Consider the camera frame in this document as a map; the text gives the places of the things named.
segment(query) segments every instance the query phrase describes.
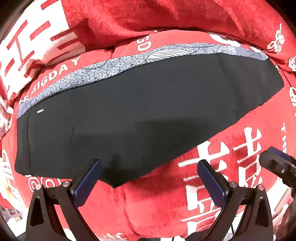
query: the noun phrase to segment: wrinkled cloth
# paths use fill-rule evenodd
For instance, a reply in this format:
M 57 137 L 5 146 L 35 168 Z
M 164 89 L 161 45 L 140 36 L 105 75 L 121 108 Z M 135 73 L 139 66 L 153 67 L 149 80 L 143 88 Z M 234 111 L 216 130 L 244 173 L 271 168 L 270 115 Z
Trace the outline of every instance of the wrinkled cloth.
M 236 124 L 147 175 L 118 188 L 98 181 L 79 208 L 82 216 L 102 238 L 136 241 L 187 237 L 205 230 L 220 209 L 197 175 L 197 162 L 204 158 L 240 186 L 261 183 L 267 191 L 274 186 L 277 177 L 261 169 L 258 158 L 270 146 L 296 156 L 296 79 L 291 73 L 296 44 L 286 23 L 265 1 L 35 0 L 0 44 L 1 95 L 16 100 L 11 128 L 2 140 L 2 162 L 5 182 L 18 202 L 28 207 L 37 184 L 52 187 L 63 182 L 15 172 L 19 105 L 42 95 L 81 65 L 188 43 L 187 32 L 200 33 L 176 28 L 212 32 L 196 36 L 195 42 L 214 40 L 264 52 L 278 69 L 284 88 Z M 67 227 L 59 208 L 57 212 Z

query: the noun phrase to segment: white lettering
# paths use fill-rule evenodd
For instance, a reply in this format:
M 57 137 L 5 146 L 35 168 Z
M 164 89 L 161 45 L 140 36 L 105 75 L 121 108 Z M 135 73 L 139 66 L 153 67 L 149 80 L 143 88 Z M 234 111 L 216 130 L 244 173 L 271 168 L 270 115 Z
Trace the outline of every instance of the white lettering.
M 282 140 L 283 140 L 283 142 L 284 142 L 284 144 L 283 144 L 283 148 L 285 148 L 285 147 L 287 146 L 286 137 L 287 137 L 287 136 L 284 136 L 284 137 L 282 138 Z
M 45 186 L 46 186 L 47 188 L 55 187 L 54 181 L 51 180 L 50 178 L 46 179 L 46 181 L 45 181 Z
M 227 164 L 225 161 L 223 161 L 222 159 L 220 159 L 219 161 L 219 167 L 215 170 L 216 172 L 221 172 L 223 170 L 226 170 L 227 169 Z M 196 178 L 199 178 L 199 175 L 193 175 L 193 176 L 190 176 L 190 177 L 185 177 L 183 178 L 183 181 L 184 182 L 188 182 L 192 179 L 196 179 Z
M 145 41 L 144 39 L 137 39 L 138 44 L 143 43 L 144 41 Z
M 197 197 L 197 191 L 202 188 L 205 188 L 205 186 L 202 185 L 199 187 L 194 187 L 194 186 L 186 185 L 186 198 L 187 198 L 188 210 L 194 210 L 199 206 L 200 213 L 204 212 L 205 206 L 202 202 L 205 200 L 199 201 Z
M 24 97 L 24 99 L 23 99 L 23 100 L 20 100 L 19 104 L 21 104 L 21 103 L 25 102 L 25 101 L 26 101 L 26 100 L 28 100 L 28 99 L 29 99 L 29 96 L 28 96 L 28 95 L 26 95 L 26 96 Z
M 246 143 L 239 145 L 237 147 L 233 147 L 233 150 L 236 151 L 238 149 L 241 149 L 243 147 L 247 147 L 247 156 L 237 160 L 237 163 L 240 164 L 242 162 L 244 162 L 245 160 L 247 160 L 248 158 L 250 158 L 251 156 L 254 156 L 255 154 L 257 154 L 261 149 L 261 145 L 259 142 L 257 142 L 257 147 L 256 150 L 254 150 L 253 147 L 253 143 L 257 140 L 259 140 L 262 137 L 261 132 L 259 131 L 259 129 L 257 129 L 257 134 L 256 137 L 253 139 L 252 138 L 252 128 L 251 127 L 246 127 L 244 129 L 244 135 L 246 138 Z M 245 186 L 245 187 L 249 187 L 248 185 L 248 181 L 252 180 L 252 183 L 250 185 L 250 187 L 254 187 L 255 181 L 256 181 L 256 177 L 259 175 L 260 171 L 261 171 L 261 166 L 259 164 L 259 154 L 257 154 L 256 156 L 256 160 L 254 162 L 252 162 L 251 164 L 245 166 L 246 164 L 241 164 L 239 165 L 239 186 Z M 250 177 L 246 177 L 246 171 L 253 167 L 254 165 L 256 165 L 256 171 L 253 172 L 253 174 Z M 258 184 L 262 183 L 262 178 L 259 178 Z
M 144 51 L 144 50 L 149 49 L 150 47 L 151 47 L 151 41 L 138 45 L 138 50 L 139 51 Z
M 291 101 L 292 101 L 292 105 L 296 107 L 296 95 L 294 94 L 294 91 L 296 91 L 296 88 L 291 87 L 290 90 L 289 90 L 289 93 L 290 93 L 290 98 L 291 98 Z
M 252 167 L 253 165 L 256 165 L 256 173 L 254 173 L 253 175 L 251 175 L 250 177 L 246 177 L 246 171 Z M 249 187 L 248 185 L 248 181 L 252 179 L 252 184 L 250 186 L 250 188 L 254 187 L 255 181 L 256 181 L 256 176 L 259 175 L 261 171 L 261 166 L 259 164 L 259 155 L 257 154 L 256 160 L 254 162 L 252 162 L 250 165 L 246 166 L 246 167 L 239 167 L 239 186 L 241 187 Z M 262 178 L 259 178 L 259 182 L 258 184 L 262 183 Z
M 47 76 L 45 76 L 41 81 L 41 86 L 44 86 L 46 83 L 47 83 Z
M 226 38 L 226 36 L 216 34 L 216 33 L 212 33 L 212 32 L 209 32 L 209 35 L 213 40 L 215 40 L 215 41 L 217 41 L 219 43 L 229 44 L 229 45 L 231 45 L 233 47 L 240 47 L 241 46 L 240 43 L 238 43 L 235 40 L 228 39 L 228 38 Z
M 282 35 L 281 33 L 281 23 L 280 23 L 279 30 L 277 30 L 275 34 L 275 40 L 271 41 L 270 44 L 268 44 L 266 47 L 270 52 L 274 51 L 275 53 L 279 54 L 279 52 L 281 52 L 284 42 L 285 42 L 285 36 Z
M 216 208 L 216 209 L 213 209 L 213 210 L 210 210 L 208 212 L 204 212 L 204 213 L 201 213 L 201 214 L 198 214 L 198 215 L 195 215 L 195 216 L 192 216 L 192 217 L 189 217 L 189 218 L 186 218 L 186 219 L 182 219 L 181 221 L 182 222 L 185 222 L 185 221 L 188 221 L 188 220 L 191 220 L 191 219 L 195 219 L 195 218 L 199 218 L 199 217 L 203 217 L 205 215 L 208 215 L 209 213 L 213 213 L 213 212 L 217 212 L 221 210 L 221 208 Z
M 53 80 L 56 76 L 57 76 L 57 71 L 54 70 L 53 72 L 50 72 L 50 73 L 48 74 L 48 80 L 51 81 L 51 80 Z
M 85 47 L 80 42 L 59 49 L 62 44 L 76 39 L 77 35 L 67 32 L 69 25 L 62 2 L 54 1 L 45 9 L 41 9 L 40 6 L 44 2 L 46 0 L 35 0 L 30 4 L 0 44 L 0 76 L 6 90 L 9 88 L 9 99 L 13 93 L 18 94 L 32 80 L 42 68 L 42 64 L 47 64 L 57 56 L 61 57 L 51 64 L 85 52 Z M 45 24 L 44 31 L 34 35 L 42 24 Z M 38 64 L 32 65 L 35 60 L 39 60 Z
M 78 64 L 78 60 L 80 59 L 81 56 L 79 56 L 77 59 L 71 59 L 71 61 L 74 63 L 74 65 Z
M 248 159 L 249 157 L 257 154 L 260 150 L 261 150 L 261 145 L 259 142 L 257 142 L 257 148 L 256 148 L 256 151 L 254 151 L 254 147 L 253 147 L 253 143 L 257 140 L 259 140 L 261 137 L 262 137 L 262 134 L 261 132 L 257 129 L 257 135 L 256 137 L 253 139 L 252 138 L 252 128 L 251 127 L 246 127 L 244 129 L 244 135 L 245 135 L 245 138 L 246 138 L 246 143 L 242 144 L 242 145 L 239 145 L 237 147 L 233 147 L 233 150 L 238 150 L 238 149 L 241 149 L 243 147 L 247 147 L 247 150 L 248 150 L 248 155 L 240 160 L 237 160 L 237 163 L 240 164 L 241 162 L 243 162 L 244 160 Z
M 295 64 L 296 56 L 289 58 L 289 67 L 292 71 L 296 72 L 296 64 Z
M 285 123 L 283 122 L 283 127 L 281 128 L 281 131 L 284 131 L 286 133 L 286 126 L 285 126 Z
M 197 222 L 193 222 L 193 221 L 189 221 L 189 222 L 187 222 L 188 236 L 189 236 L 190 234 L 196 232 L 197 225 L 198 225 Z
M 284 131 L 286 133 L 286 126 L 285 126 L 285 123 L 283 122 L 283 127 L 281 128 L 281 131 Z M 286 153 L 287 154 L 287 142 L 286 142 L 286 138 L 287 136 L 284 135 L 284 137 L 282 138 L 282 141 L 284 142 L 283 144 L 283 153 Z
M 204 143 L 198 145 L 197 150 L 198 150 L 199 158 L 194 158 L 194 159 L 186 160 L 186 161 L 183 161 L 183 162 L 179 162 L 178 166 L 179 167 L 184 167 L 184 166 L 187 166 L 187 165 L 190 165 L 190 164 L 196 164 L 200 160 L 203 160 L 203 159 L 206 159 L 208 161 L 208 163 L 211 164 L 211 160 L 214 160 L 216 158 L 220 158 L 220 157 L 222 157 L 224 155 L 229 154 L 228 147 L 224 144 L 224 142 L 221 142 L 221 144 L 220 144 L 220 152 L 210 155 L 209 150 L 208 150 L 210 144 L 211 144 L 211 142 L 205 141 Z
M 31 190 L 32 192 L 34 192 L 35 187 L 36 187 L 38 184 L 40 184 L 40 182 L 39 182 L 38 178 L 36 178 L 36 177 L 30 177 L 30 178 L 28 179 L 28 184 L 29 184 L 29 188 L 30 188 L 30 190 Z
M 31 92 L 31 94 L 35 93 L 35 91 L 36 91 L 36 85 L 34 85 L 34 88 L 33 88 L 32 92 Z
M 0 158 L 0 161 L 2 161 L 2 165 L 4 167 L 4 175 L 6 177 L 6 181 L 11 193 L 16 199 L 23 203 L 22 197 L 18 189 L 15 187 L 15 179 L 12 174 L 11 165 L 8 159 L 7 152 L 4 149 L 2 150 L 2 158 Z
M 61 68 L 60 68 L 60 70 L 59 70 L 59 75 L 60 75 L 61 72 L 64 71 L 64 70 L 68 70 L 68 67 L 67 67 L 66 64 L 62 64 L 62 66 L 61 66 Z

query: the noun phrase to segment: folded clothing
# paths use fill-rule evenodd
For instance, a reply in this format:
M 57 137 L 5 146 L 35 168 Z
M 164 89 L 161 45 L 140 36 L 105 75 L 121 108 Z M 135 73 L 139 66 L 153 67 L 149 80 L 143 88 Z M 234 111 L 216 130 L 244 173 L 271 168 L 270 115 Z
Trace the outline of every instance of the folded clothing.
M 284 87 L 234 125 L 147 175 L 118 188 L 98 181 L 85 205 L 79 208 L 94 233 L 103 238 L 112 236 L 114 239 L 136 241 L 140 237 L 186 237 L 209 228 L 220 209 L 214 206 L 197 175 L 197 162 L 201 159 L 209 160 L 213 168 L 229 181 L 248 187 L 261 183 L 269 192 L 277 176 L 260 167 L 259 154 L 274 146 L 296 156 L 293 148 L 296 144 L 296 107 L 291 102 L 296 95 L 290 92 L 293 90 L 290 84 L 296 87 L 296 79 L 281 69 L 279 72 Z M 12 173 L 7 178 L 15 181 L 10 179 L 9 186 L 29 206 L 37 184 L 59 186 L 64 179 L 23 176 L 15 172 L 17 148 L 11 143 L 17 142 L 16 129 L 17 118 L 14 114 L 12 127 L 2 142 L 3 161 L 7 166 L 6 173 Z M 270 198 L 277 203 L 274 200 L 280 199 L 280 195 Z M 67 227 L 58 207 L 57 211 L 63 227 Z
M 114 188 L 235 124 L 284 86 L 265 54 L 199 43 L 89 65 L 49 89 L 69 83 L 84 86 L 19 112 L 15 170 L 72 179 L 98 158 L 100 179 Z

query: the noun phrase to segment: black garment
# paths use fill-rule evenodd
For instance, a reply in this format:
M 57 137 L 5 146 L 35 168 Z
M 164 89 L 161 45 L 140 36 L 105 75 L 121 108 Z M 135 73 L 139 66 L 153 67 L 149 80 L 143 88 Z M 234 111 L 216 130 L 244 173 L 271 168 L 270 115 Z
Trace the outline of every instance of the black garment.
M 207 231 L 208 229 L 201 232 L 192 233 L 187 238 L 185 238 L 185 241 L 199 241 L 206 234 Z
M 73 178 L 98 158 L 101 180 L 117 187 L 235 124 L 283 86 L 269 59 L 216 53 L 138 66 L 22 115 L 15 170 Z

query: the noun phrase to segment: black metal bracket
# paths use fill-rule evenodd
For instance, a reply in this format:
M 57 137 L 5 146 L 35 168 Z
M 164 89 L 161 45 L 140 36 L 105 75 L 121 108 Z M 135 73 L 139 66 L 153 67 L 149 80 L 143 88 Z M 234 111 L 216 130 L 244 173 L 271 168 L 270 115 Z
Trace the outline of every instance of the black metal bracket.
M 273 240 L 271 210 L 263 185 L 239 187 L 215 172 L 206 160 L 197 165 L 197 172 L 216 206 L 223 208 L 201 241 L 222 241 L 232 225 L 240 205 L 246 205 L 233 241 Z
M 31 200 L 27 228 L 27 241 L 68 241 L 58 219 L 54 205 L 60 205 L 65 219 L 77 241 L 98 241 L 77 207 L 82 206 L 101 175 L 100 161 L 93 159 L 88 169 L 79 172 L 72 182 L 59 187 L 44 188 L 37 185 Z
M 293 157 L 270 147 L 260 154 L 259 163 L 262 167 L 280 177 L 288 187 L 293 188 L 292 196 L 294 196 L 296 191 L 296 160 Z

